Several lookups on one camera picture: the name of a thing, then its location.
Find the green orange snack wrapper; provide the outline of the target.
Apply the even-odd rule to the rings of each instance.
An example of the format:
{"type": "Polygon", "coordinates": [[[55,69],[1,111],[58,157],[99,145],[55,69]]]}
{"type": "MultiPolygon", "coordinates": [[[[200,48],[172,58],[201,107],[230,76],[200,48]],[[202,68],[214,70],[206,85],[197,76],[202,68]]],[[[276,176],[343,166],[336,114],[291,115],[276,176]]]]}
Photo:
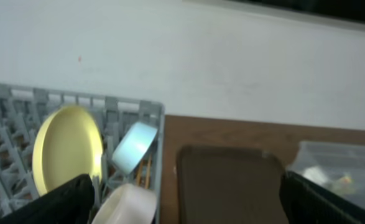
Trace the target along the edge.
{"type": "Polygon", "coordinates": [[[355,193],[353,180],[349,175],[335,180],[330,185],[330,190],[337,195],[351,195],[355,193]]]}

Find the yellow plate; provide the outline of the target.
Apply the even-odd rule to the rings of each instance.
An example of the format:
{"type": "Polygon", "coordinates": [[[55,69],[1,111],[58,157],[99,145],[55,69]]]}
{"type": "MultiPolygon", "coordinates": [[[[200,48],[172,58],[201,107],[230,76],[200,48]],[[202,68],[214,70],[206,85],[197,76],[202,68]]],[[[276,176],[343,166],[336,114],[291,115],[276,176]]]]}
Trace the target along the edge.
{"type": "Polygon", "coordinates": [[[102,180],[103,141],[95,119],[82,106],[66,105],[50,114],[35,138],[32,174],[43,196],[81,175],[102,180]]]}

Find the pink white bowl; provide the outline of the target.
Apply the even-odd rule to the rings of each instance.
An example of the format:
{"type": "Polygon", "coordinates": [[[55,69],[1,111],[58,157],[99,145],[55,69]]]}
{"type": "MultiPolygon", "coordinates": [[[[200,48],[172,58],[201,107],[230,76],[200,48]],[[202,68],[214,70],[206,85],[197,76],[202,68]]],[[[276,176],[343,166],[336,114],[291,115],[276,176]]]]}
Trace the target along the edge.
{"type": "Polygon", "coordinates": [[[112,192],[92,224],[150,224],[157,209],[155,192],[124,184],[112,192]]]}

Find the white napkin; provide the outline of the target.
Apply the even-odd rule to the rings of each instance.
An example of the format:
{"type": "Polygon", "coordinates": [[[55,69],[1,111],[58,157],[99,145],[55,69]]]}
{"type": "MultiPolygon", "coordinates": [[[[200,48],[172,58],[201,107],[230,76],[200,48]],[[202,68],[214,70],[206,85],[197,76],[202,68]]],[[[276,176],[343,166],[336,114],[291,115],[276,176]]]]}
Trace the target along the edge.
{"type": "Polygon", "coordinates": [[[325,185],[330,181],[328,176],[318,166],[312,166],[306,168],[302,172],[302,175],[304,176],[304,178],[312,181],[317,185],[325,185]]]}

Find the wooden chopstick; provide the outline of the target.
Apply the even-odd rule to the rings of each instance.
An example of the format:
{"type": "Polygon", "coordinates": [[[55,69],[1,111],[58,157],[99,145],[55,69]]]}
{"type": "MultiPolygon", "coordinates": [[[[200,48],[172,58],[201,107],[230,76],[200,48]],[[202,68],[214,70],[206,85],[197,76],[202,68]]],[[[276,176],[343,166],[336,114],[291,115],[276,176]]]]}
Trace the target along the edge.
{"type": "Polygon", "coordinates": [[[146,169],[146,177],[145,177],[145,185],[144,188],[148,189],[150,185],[150,173],[151,173],[151,165],[152,165],[152,153],[149,154],[148,160],[147,160],[147,169],[146,169]]]}
{"type": "Polygon", "coordinates": [[[137,169],[137,175],[136,175],[136,185],[138,185],[138,186],[141,185],[143,164],[144,164],[144,160],[142,159],[139,163],[139,166],[137,169]]]}

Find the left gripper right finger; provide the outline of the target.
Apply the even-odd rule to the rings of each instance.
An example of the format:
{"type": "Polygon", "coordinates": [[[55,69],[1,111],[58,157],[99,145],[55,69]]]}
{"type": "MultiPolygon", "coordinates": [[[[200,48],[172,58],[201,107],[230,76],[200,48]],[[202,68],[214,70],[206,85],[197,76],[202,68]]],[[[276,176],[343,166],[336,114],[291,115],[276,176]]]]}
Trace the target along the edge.
{"type": "Polygon", "coordinates": [[[365,209],[286,171],[279,198],[290,224],[365,224],[365,209]]]}

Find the light blue bowl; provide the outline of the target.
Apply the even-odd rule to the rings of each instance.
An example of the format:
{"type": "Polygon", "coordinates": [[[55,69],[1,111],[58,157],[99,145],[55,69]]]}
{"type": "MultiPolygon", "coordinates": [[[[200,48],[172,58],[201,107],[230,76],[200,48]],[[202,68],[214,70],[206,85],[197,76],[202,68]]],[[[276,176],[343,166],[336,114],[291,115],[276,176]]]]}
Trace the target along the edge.
{"type": "Polygon", "coordinates": [[[137,167],[149,150],[157,132],[155,126],[140,121],[129,128],[111,157],[112,162],[124,175],[129,175],[137,167]]]}

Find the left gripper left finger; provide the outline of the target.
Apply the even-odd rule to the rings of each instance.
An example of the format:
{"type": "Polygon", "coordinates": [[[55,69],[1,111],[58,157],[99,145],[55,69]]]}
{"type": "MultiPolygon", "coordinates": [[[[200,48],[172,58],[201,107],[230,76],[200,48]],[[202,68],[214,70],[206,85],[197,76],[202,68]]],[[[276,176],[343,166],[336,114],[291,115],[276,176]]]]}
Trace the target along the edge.
{"type": "Polygon", "coordinates": [[[81,174],[6,215],[0,224],[87,224],[95,201],[88,174],[81,174]]]}

